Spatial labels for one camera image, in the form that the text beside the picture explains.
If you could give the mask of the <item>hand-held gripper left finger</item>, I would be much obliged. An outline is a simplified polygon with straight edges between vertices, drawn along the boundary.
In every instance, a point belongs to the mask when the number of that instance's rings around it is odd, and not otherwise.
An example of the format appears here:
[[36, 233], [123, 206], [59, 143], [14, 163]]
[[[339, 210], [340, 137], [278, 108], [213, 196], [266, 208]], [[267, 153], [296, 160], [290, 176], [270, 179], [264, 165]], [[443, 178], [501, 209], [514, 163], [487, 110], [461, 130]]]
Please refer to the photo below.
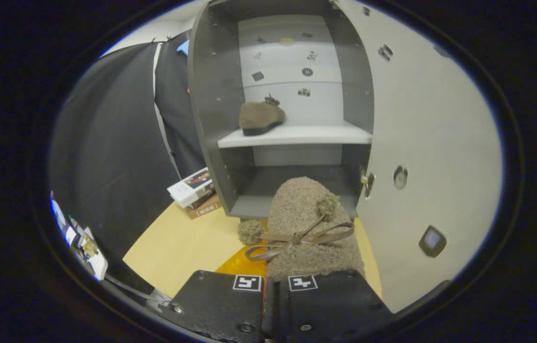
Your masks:
[[197, 270], [169, 304], [169, 322], [221, 343], [264, 343], [267, 262], [247, 246], [213, 271]]

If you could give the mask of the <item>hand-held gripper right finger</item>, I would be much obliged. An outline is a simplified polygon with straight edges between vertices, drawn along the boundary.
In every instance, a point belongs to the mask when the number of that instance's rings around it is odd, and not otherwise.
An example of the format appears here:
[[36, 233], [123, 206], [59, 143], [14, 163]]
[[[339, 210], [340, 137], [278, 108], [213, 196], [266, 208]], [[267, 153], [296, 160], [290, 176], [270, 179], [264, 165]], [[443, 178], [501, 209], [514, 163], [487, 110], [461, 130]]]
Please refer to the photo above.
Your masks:
[[271, 291], [268, 336], [278, 343], [348, 343], [394, 319], [358, 271], [293, 275]]

